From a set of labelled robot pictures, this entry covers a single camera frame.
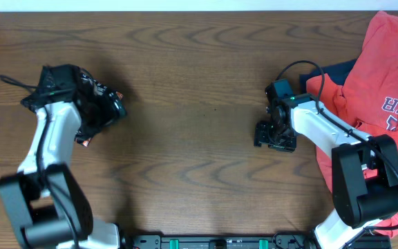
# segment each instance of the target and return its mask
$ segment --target red cloth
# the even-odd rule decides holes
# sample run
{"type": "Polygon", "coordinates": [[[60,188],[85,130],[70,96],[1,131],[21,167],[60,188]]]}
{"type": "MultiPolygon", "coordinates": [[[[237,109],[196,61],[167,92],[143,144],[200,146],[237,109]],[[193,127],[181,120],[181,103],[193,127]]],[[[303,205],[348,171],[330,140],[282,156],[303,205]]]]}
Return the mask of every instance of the red cloth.
{"type": "MultiPolygon", "coordinates": [[[[317,94],[321,76],[307,81],[307,91],[317,94]]],[[[371,20],[362,53],[344,86],[337,86],[325,74],[321,101],[334,114],[372,136],[388,134],[398,148],[398,17],[378,12],[371,20]]],[[[317,148],[317,161],[332,191],[331,160],[317,148]]],[[[365,177],[375,172],[366,170],[365,177]]],[[[380,226],[398,224],[398,214],[380,226]]],[[[391,237],[395,231],[378,231],[391,237]]]]}

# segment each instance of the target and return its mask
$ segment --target wood grain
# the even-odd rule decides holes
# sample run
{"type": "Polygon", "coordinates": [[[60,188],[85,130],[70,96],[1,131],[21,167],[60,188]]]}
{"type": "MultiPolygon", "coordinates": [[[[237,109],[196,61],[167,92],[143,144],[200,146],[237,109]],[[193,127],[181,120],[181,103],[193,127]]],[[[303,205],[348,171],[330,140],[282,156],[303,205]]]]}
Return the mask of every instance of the wood grain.
{"type": "MultiPolygon", "coordinates": [[[[308,230],[332,210],[330,193],[309,140],[293,154],[253,147],[263,89],[295,60],[356,58],[374,14],[0,13],[0,74],[36,84],[43,64],[71,63],[125,95],[129,116],[73,153],[95,216],[130,232],[308,230]]],[[[287,73],[295,91],[310,69],[287,73]]],[[[0,176],[35,132],[24,96],[0,82],[0,176]]],[[[0,201],[0,248],[17,247],[0,201]]]]}

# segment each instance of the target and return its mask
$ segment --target wire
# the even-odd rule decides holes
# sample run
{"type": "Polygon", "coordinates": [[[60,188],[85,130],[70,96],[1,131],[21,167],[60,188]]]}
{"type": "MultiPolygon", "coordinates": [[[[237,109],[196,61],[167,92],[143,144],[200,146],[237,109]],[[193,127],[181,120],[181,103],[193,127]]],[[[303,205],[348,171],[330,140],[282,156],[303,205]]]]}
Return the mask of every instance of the wire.
{"type": "MultiPolygon", "coordinates": [[[[322,83],[321,83],[321,88],[319,89],[319,93],[317,94],[316,97],[316,109],[317,111],[324,117],[326,118],[328,121],[330,121],[331,123],[335,124],[338,128],[340,128],[342,131],[346,132],[349,136],[352,136],[353,138],[356,138],[358,141],[362,142],[365,146],[367,146],[371,151],[373,151],[375,153],[375,156],[377,158],[380,158],[385,165],[389,166],[389,169],[391,170],[391,172],[395,175],[397,181],[398,181],[398,171],[395,169],[394,165],[392,165],[392,163],[386,158],[386,156],[384,156],[374,145],[372,145],[369,141],[361,138],[360,136],[358,136],[357,134],[355,134],[353,132],[353,129],[347,129],[345,127],[343,127],[341,124],[339,124],[338,122],[336,122],[335,120],[333,120],[330,116],[328,116],[326,113],[323,112],[323,108],[320,108],[319,106],[319,102],[320,102],[320,98],[322,95],[322,90],[323,90],[323,86],[325,84],[325,73],[323,72],[323,69],[316,63],[311,62],[309,60],[299,60],[296,62],[291,63],[290,65],[286,66],[277,76],[276,80],[279,80],[282,75],[284,74],[284,72],[289,69],[291,66],[295,65],[295,64],[299,64],[299,63],[308,63],[311,64],[315,67],[317,67],[317,70],[319,70],[319,72],[321,73],[322,76],[322,83]]],[[[398,229],[398,224],[397,225],[393,225],[393,226],[389,226],[389,227],[379,227],[379,226],[368,226],[365,227],[364,230],[396,230],[398,229]]]]}
{"type": "MultiPolygon", "coordinates": [[[[5,82],[7,84],[11,84],[13,86],[20,86],[22,88],[24,88],[25,90],[29,91],[31,94],[33,94],[34,92],[31,89],[38,89],[38,86],[30,86],[30,85],[26,85],[24,83],[21,83],[15,79],[12,79],[11,77],[5,76],[5,75],[0,75],[0,80],[2,82],[5,82]]],[[[64,90],[57,90],[57,91],[52,91],[50,93],[43,93],[37,96],[37,98],[46,98],[48,100],[48,98],[52,95],[59,95],[59,94],[64,94],[64,93],[68,93],[74,91],[74,89],[64,89],[64,90]]],[[[61,208],[61,210],[64,212],[64,217],[67,220],[68,225],[70,226],[71,232],[72,232],[72,237],[73,237],[73,243],[74,243],[74,247],[76,249],[79,249],[79,241],[77,238],[77,232],[76,232],[76,227],[75,224],[73,223],[72,219],[70,218],[70,214],[68,213],[68,210],[64,207],[64,205],[62,204],[61,199],[59,199],[58,195],[56,194],[55,190],[53,189],[53,187],[57,187],[55,186],[55,184],[50,183],[47,179],[47,175],[45,172],[45,167],[44,167],[44,162],[43,162],[43,147],[44,147],[44,141],[46,139],[46,134],[47,134],[47,130],[48,130],[48,126],[50,124],[50,117],[48,115],[48,111],[47,111],[47,107],[43,107],[44,111],[46,112],[46,123],[44,125],[44,129],[42,130],[41,133],[41,137],[39,138],[39,142],[38,142],[38,148],[36,150],[36,165],[37,165],[37,171],[39,173],[39,176],[41,178],[41,180],[43,181],[45,187],[48,189],[48,191],[50,192],[50,195],[53,197],[54,202],[56,202],[57,206],[59,208],[61,208]]]]}

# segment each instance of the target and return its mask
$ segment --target white wall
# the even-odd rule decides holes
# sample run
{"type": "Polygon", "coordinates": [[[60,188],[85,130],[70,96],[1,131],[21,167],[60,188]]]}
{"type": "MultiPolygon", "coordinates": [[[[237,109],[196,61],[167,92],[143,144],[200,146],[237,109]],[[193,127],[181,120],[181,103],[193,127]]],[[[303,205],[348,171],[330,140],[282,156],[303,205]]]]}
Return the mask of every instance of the white wall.
{"type": "Polygon", "coordinates": [[[398,10],[397,0],[0,0],[0,11],[398,10]]]}

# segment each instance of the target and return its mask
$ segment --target black cloth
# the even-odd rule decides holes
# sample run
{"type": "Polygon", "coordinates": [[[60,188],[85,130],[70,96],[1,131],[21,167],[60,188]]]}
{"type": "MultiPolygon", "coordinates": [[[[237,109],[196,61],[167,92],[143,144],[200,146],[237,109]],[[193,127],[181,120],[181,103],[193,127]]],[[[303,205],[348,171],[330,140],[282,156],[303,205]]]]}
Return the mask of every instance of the black cloth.
{"type": "MultiPolygon", "coordinates": [[[[343,86],[346,81],[346,77],[350,74],[352,67],[356,64],[357,59],[352,59],[347,62],[341,62],[339,64],[331,65],[331,66],[324,66],[322,67],[323,72],[327,73],[331,80],[343,86]]],[[[307,80],[311,79],[312,77],[319,76],[319,70],[315,69],[309,74],[301,74],[299,75],[299,83],[301,85],[302,93],[307,92],[307,80]]]]}

